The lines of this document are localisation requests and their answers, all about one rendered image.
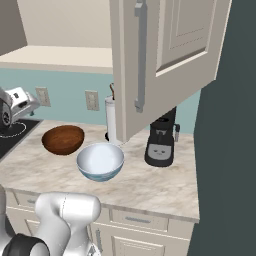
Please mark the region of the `black hob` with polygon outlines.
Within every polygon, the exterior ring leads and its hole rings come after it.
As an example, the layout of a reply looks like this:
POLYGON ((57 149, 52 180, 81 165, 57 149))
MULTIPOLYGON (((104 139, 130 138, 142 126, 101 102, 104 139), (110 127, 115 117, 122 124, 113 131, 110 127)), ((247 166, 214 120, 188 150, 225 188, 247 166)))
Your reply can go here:
POLYGON ((14 150, 39 124, 40 119, 19 119, 4 134, 0 134, 0 161, 14 150))

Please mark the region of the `beige base cupboard door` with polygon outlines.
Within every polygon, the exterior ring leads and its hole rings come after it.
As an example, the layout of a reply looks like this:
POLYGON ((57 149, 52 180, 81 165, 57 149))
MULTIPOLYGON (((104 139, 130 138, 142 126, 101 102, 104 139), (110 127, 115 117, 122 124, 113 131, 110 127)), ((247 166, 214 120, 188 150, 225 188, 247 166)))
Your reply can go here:
POLYGON ((8 207, 7 216, 16 233, 23 233, 28 236, 34 236, 40 224, 33 211, 8 207))
POLYGON ((96 245, 97 229, 101 231, 102 256, 187 256, 190 244, 186 239, 93 223, 91 232, 96 245))

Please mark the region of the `beige wall cabinet door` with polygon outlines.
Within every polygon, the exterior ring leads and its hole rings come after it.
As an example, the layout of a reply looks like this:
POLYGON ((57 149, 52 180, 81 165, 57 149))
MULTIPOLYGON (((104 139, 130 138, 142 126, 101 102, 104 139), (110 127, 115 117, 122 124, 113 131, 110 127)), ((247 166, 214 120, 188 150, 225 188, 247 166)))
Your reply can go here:
POLYGON ((145 104, 138 96, 136 0, 110 0, 116 135, 128 141, 217 77, 232 0, 146 0, 145 104))

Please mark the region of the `dark grey tall fridge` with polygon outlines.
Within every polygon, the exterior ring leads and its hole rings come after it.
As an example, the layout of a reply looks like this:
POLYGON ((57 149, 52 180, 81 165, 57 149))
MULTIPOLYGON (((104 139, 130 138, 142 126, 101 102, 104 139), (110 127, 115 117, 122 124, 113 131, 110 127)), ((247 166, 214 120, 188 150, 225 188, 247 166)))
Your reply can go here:
POLYGON ((233 0, 194 132, 200 222, 188 256, 256 256, 256 0, 233 0))

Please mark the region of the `black coffee machine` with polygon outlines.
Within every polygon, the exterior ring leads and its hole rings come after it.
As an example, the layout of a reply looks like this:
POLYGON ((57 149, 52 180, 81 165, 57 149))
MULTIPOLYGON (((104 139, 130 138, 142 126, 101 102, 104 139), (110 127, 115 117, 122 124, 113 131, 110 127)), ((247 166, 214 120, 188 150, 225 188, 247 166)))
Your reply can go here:
POLYGON ((175 122, 176 107, 150 124, 150 135, 144 154, 145 162, 154 167, 169 167, 174 160, 174 145, 180 125, 175 122))

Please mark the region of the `beige wall outlet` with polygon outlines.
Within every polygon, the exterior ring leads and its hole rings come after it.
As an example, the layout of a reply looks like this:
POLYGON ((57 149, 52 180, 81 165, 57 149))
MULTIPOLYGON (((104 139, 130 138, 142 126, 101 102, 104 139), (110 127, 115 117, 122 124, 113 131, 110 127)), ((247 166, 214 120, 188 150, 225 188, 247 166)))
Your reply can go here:
POLYGON ((48 94, 48 89, 46 87, 36 87, 35 88, 38 99, 42 106, 50 107, 50 98, 48 94))
POLYGON ((85 91, 86 105, 88 110, 98 111, 99 110, 99 100, 97 91, 85 91))

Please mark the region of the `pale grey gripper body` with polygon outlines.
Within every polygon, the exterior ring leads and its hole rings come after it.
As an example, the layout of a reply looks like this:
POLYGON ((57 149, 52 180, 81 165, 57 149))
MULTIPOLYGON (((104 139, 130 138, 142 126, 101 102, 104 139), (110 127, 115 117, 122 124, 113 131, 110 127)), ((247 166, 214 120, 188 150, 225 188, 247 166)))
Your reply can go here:
POLYGON ((30 114, 40 106, 39 101, 27 92, 15 92, 12 94, 12 117, 20 118, 30 114))

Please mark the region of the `beige drawer front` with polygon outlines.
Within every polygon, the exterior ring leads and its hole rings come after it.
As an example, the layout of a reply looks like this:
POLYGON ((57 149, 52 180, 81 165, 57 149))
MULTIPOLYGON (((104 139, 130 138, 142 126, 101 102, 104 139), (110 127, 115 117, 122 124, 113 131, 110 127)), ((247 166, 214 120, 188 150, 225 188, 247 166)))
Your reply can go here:
POLYGON ((168 220, 166 218, 121 210, 112 210, 111 220, 121 224, 139 226, 153 230, 166 231, 168 229, 168 220))
POLYGON ((31 194, 31 193, 21 193, 21 192, 15 192, 15 197, 17 200, 17 203, 19 206, 22 207, 28 207, 28 208, 33 208, 35 205, 34 204, 28 204, 26 202, 26 199, 37 199, 39 197, 38 194, 31 194))

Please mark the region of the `white and blue bowl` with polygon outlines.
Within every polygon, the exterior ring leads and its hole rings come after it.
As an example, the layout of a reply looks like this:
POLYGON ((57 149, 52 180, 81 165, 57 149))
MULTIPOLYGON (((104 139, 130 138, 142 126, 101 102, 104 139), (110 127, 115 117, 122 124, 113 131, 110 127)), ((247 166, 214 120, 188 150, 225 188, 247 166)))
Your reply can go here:
POLYGON ((107 142, 94 143, 82 149, 76 158, 79 171, 88 179, 105 182, 114 178, 124 164, 124 153, 107 142))

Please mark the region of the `brown wooden bowl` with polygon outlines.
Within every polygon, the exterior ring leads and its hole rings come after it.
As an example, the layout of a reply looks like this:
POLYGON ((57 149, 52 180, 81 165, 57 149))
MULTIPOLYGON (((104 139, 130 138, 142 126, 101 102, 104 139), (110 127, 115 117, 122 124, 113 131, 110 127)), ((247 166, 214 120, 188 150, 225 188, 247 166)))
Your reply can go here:
POLYGON ((41 142, 53 154, 69 155, 82 145, 84 138, 85 133, 80 127, 61 125, 45 132, 41 142))

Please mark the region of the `white paper towel holder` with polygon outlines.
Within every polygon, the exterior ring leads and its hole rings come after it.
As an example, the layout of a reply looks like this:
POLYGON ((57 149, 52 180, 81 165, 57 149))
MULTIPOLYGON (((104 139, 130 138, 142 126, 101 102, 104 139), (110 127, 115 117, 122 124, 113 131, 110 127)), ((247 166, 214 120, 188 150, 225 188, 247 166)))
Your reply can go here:
POLYGON ((107 132, 105 138, 114 145, 121 145, 122 142, 116 136, 116 118, 115 118, 115 94, 114 84, 110 84, 111 95, 105 98, 106 124, 107 132))

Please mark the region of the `beige wall cabinet body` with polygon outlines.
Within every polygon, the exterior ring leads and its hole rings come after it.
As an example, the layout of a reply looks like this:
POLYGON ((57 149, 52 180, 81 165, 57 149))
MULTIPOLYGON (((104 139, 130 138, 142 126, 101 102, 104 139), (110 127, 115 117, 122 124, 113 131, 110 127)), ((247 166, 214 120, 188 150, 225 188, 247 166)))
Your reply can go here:
POLYGON ((110 0, 0 0, 0 68, 110 74, 110 0))

